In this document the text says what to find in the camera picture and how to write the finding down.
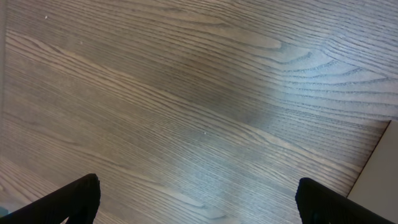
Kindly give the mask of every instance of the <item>wooden surface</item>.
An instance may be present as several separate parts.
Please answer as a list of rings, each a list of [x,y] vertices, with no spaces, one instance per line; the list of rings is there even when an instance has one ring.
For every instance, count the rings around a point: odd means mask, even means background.
[[[0,205],[95,172],[98,223],[300,223],[398,116],[391,0],[12,0]]]

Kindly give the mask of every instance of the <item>black object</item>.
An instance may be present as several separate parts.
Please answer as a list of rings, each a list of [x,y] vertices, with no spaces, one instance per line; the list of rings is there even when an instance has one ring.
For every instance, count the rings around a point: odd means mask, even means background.
[[[0,224],[92,224],[100,206],[100,181],[88,174],[0,218]]]
[[[393,224],[310,178],[302,178],[296,202],[303,224]]]

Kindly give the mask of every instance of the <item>wood grain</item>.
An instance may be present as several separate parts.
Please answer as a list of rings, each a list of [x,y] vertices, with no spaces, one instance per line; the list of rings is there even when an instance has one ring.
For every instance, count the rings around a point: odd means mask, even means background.
[[[0,201],[88,172],[98,223],[300,223],[398,117],[393,1],[13,0]]]

